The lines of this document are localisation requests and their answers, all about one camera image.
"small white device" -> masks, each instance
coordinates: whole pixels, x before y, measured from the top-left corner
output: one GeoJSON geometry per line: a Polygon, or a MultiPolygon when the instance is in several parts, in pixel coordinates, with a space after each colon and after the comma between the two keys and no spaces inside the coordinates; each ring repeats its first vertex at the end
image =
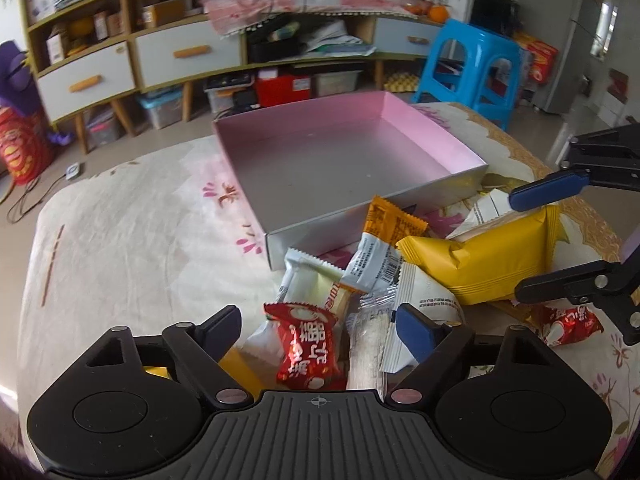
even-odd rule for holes
{"type": "Polygon", "coordinates": [[[66,179],[67,180],[75,179],[75,177],[80,174],[80,171],[81,171],[80,162],[76,162],[75,164],[72,164],[71,166],[66,168],[66,172],[65,172],[66,179]]]}

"white drawer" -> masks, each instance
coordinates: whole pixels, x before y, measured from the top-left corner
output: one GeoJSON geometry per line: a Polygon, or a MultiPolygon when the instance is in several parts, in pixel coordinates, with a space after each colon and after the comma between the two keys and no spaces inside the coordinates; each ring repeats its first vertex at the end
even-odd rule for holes
{"type": "Polygon", "coordinates": [[[135,87],[126,42],[81,57],[38,79],[51,121],[135,87]],[[72,91],[73,85],[91,79],[87,88],[72,91]]]}
{"type": "Polygon", "coordinates": [[[145,88],[241,64],[239,36],[220,38],[209,22],[139,36],[136,49],[145,88]]]}
{"type": "Polygon", "coordinates": [[[378,52],[428,56],[440,30],[441,27],[426,23],[378,18],[373,44],[378,52]]]}

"window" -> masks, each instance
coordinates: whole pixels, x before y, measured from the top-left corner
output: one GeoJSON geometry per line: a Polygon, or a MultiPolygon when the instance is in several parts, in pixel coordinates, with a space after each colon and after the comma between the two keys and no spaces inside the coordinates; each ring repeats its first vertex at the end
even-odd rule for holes
{"type": "Polygon", "coordinates": [[[602,4],[596,36],[593,39],[591,55],[603,59],[609,51],[613,29],[616,26],[618,8],[608,3],[602,4]]]}
{"type": "Polygon", "coordinates": [[[598,19],[598,28],[593,38],[591,46],[591,55],[599,59],[604,59],[609,51],[613,29],[616,26],[618,18],[618,6],[620,0],[604,0],[600,9],[600,18],[598,19]]]}

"refrigerator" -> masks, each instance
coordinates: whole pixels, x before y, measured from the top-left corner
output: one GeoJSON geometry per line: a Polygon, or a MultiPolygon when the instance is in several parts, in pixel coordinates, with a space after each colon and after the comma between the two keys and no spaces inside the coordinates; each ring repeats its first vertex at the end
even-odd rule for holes
{"type": "Polygon", "coordinates": [[[588,66],[603,0],[520,0],[524,31],[559,50],[549,81],[532,104],[552,114],[571,110],[588,66]]]}

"wooden leg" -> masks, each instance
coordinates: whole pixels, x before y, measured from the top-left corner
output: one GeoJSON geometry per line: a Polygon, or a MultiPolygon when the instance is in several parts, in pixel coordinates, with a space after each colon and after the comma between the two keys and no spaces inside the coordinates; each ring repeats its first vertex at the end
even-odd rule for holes
{"type": "Polygon", "coordinates": [[[130,137],[135,137],[138,133],[133,127],[133,123],[131,122],[129,114],[122,105],[122,102],[120,102],[119,99],[114,99],[113,101],[111,101],[111,108],[113,108],[113,111],[116,113],[116,117],[120,121],[120,124],[122,124],[122,127],[126,131],[127,135],[130,137]]]}
{"type": "Polygon", "coordinates": [[[385,62],[381,59],[376,60],[374,77],[376,79],[376,90],[382,90],[385,84],[385,62]]]}
{"type": "Polygon", "coordinates": [[[86,129],[84,128],[84,117],[82,112],[76,114],[76,135],[78,136],[78,142],[80,142],[80,148],[86,155],[89,153],[89,146],[86,143],[86,129]]]}
{"type": "Polygon", "coordinates": [[[185,123],[191,121],[191,102],[193,101],[193,81],[187,81],[182,85],[182,120],[185,123]]]}

